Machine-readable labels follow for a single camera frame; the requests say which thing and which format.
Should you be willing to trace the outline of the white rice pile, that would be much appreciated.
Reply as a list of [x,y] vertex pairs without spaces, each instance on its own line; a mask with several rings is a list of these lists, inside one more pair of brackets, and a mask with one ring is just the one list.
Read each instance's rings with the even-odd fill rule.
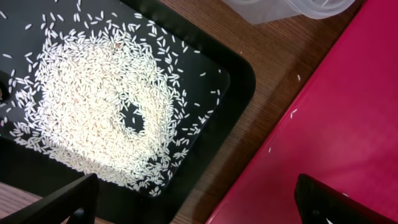
[[228,87],[119,1],[1,2],[1,136],[78,172],[159,196]]

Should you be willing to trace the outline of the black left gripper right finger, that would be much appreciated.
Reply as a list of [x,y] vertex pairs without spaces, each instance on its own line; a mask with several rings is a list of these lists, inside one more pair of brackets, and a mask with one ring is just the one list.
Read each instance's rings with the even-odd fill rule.
[[298,175],[294,198],[303,224],[397,224],[307,174]]

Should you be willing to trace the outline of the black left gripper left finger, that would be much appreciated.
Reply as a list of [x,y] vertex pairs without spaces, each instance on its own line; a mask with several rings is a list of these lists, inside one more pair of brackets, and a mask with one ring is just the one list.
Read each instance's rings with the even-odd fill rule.
[[99,180],[96,174],[85,175],[1,219],[1,224],[94,223]]

